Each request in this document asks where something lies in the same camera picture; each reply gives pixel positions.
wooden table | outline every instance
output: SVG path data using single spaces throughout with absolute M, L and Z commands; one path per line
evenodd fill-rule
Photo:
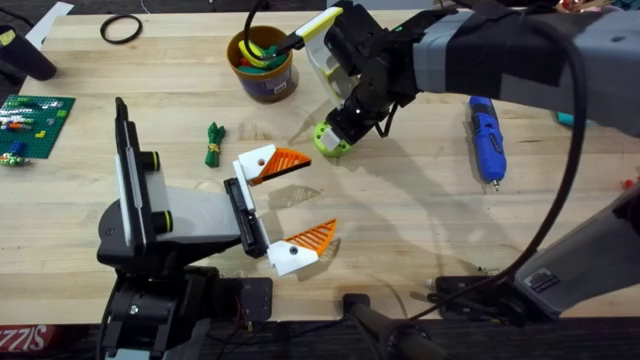
M 378 12 L 384 26 L 413 12 Z M 314 13 L 259 14 L 256 24 L 292 31 Z M 509 264 L 554 197 L 570 131 L 546 110 L 496 103 L 509 170 L 499 193 L 484 190 L 470 157 L 465 96 L 420 95 L 396 115 L 391 136 L 373 133 L 341 159 L 321 156 L 312 127 L 331 105 L 304 52 L 294 56 L 300 85 L 271 105 L 248 98 L 225 59 L 245 14 L 143 15 L 144 32 L 122 46 L 98 29 L 106 16 L 59 18 L 44 52 L 59 72 L 27 80 L 21 93 L 77 98 L 48 160 L 0 168 L 0 323 L 96 323 L 114 272 L 96 261 L 97 226 L 117 197 L 114 98 L 122 96 L 143 149 L 157 150 L 169 185 L 223 192 L 239 153 L 275 143 L 313 158 L 310 168 L 254 188 L 277 240 L 330 218 L 338 229 L 321 261 L 278 278 L 266 258 L 241 248 L 202 265 L 226 276 L 274 279 L 276 320 L 335 319 L 346 292 L 366 292 L 394 317 L 427 306 L 428 279 L 477 274 Z M 131 31 L 114 25 L 113 36 Z M 228 129 L 222 167 L 204 165 L 208 125 Z M 635 178 L 640 145 L 592 126 L 570 201 L 545 245 L 585 220 Z M 587 301 L 568 316 L 640 315 L 640 287 Z

green lego baseplate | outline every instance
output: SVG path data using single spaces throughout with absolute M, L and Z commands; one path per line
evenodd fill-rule
M 26 146 L 20 156 L 48 158 L 75 100 L 63 97 L 9 95 L 0 108 L 0 154 L 9 151 L 14 141 L 22 141 Z M 31 129 L 8 130 L 8 124 L 11 122 L 24 123 L 31 126 Z

black o-ring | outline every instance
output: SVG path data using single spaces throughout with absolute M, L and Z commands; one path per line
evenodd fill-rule
M 115 22 L 116 20 L 120 20 L 120 19 L 133 19 L 133 20 L 137 21 L 138 22 L 138 28 L 136 29 L 136 32 L 134 32 L 133 35 L 128 36 L 128 37 L 126 37 L 124 39 L 120 39 L 120 40 L 107 39 L 107 35 L 106 35 L 107 28 L 113 22 Z M 142 21 L 140 21 L 140 19 L 138 19 L 137 17 L 135 17 L 133 15 L 130 15 L 130 14 L 114 15 L 114 16 L 108 18 L 107 20 L 105 20 L 105 22 L 102 23 L 102 26 L 100 26 L 100 36 L 102 36 L 102 39 L 104 41 L 108 42 L 109 44 L 114 44 L 114 45 L 126 44 L 126 43 L 134 40 L 138 36 L 140 36 L 141 32 L 142 32 Z

blue power drill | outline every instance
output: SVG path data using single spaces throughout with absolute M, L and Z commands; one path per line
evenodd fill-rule
M 502 147 L 502 134 L 498 116 L 491 99 L 472 96 L 471 123 L 473 124 L 473 145 L 482 180 L 492 184 L 496 191 L 507 172 L 507 158 Z

orange gripper pad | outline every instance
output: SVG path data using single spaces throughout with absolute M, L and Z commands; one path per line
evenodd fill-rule
M 336 232 L 336 219 L 314 226 L 309 230 L 293 235 L 284 241 L 315 251 L 318 256 L 327 249 Z
M 251 180 L 251 183 L 258 185 L 263 181 L 288 174 L 309 165 L 311 165 L 311 158 L 307 155 L 287 148 L 276 148 L 276 153 L 269 159 L 260 175 Z

